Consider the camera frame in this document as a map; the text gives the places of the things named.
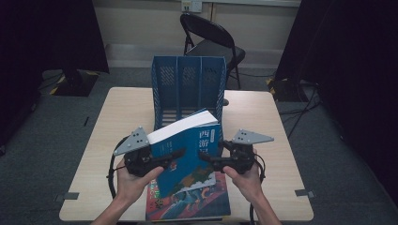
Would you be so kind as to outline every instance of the table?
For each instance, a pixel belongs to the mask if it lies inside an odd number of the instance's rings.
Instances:
[[[304,186],[272,95],[268,92],[225,91],[225,98],[229,100],[222,113],[226,140],[231,140],[240,128],[275,138],[274,142],[258,143],[254,147],[266,162],[267,178],[263,190],[278,218],[311,220],[314,213],[308,197],[298,197],[295,192]],[[112,196],[106,175],[115,146],[139,126],[150,133],[153,125],[151,88],[114,87],[109,91],[69,189],[69,192],[79,192],[79,197],[64,201],[59,214],[62,220],[91,221],[108,206]],[[225,220],[249,220],[249,203],[231,179],[226,178],[232,215]],[[144,194],[120,220],[145,220],[145,204]]]

